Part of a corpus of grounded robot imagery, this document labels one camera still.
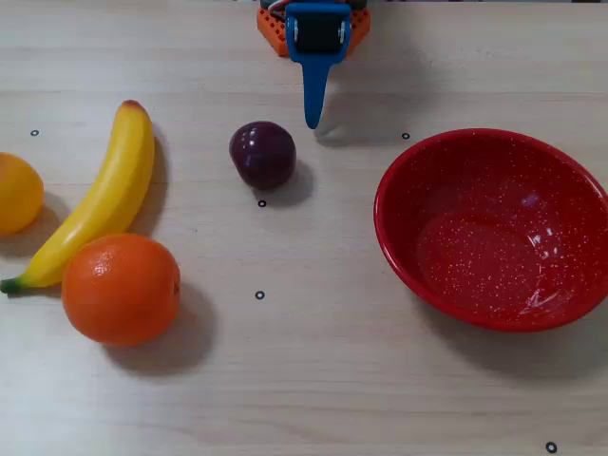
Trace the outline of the blue pivoting gripper finger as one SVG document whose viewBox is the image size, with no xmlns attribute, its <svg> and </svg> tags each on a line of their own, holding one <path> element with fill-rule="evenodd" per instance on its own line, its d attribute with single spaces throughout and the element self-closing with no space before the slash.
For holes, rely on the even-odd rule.
<svg viewBox="0 0 608 456">
<path fill-rule="evenodd" d="M 310 129 L 316 129 L 319 125 L 331 68 L 346 57 L 351 38 L 350 28 L 347 29 L 347 41 L 340 52 L 297 52 L 292 41 L 292 26 L 286 22 L 290 58 L 299 63 L 302 69 L 305 121 Z"/>
</svg>

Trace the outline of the blue gripper body with motor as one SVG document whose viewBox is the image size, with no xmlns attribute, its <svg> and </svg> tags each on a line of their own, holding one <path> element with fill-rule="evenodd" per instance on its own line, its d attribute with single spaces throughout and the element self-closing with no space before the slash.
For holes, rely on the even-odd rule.
<svg viewBox="0 0 608 456">
<path fill-rule="evenodd" d="M 296 1 L 286 6 L 297 52 L 340 52 L 352 9 L 342 1 Z"/>
</svg>

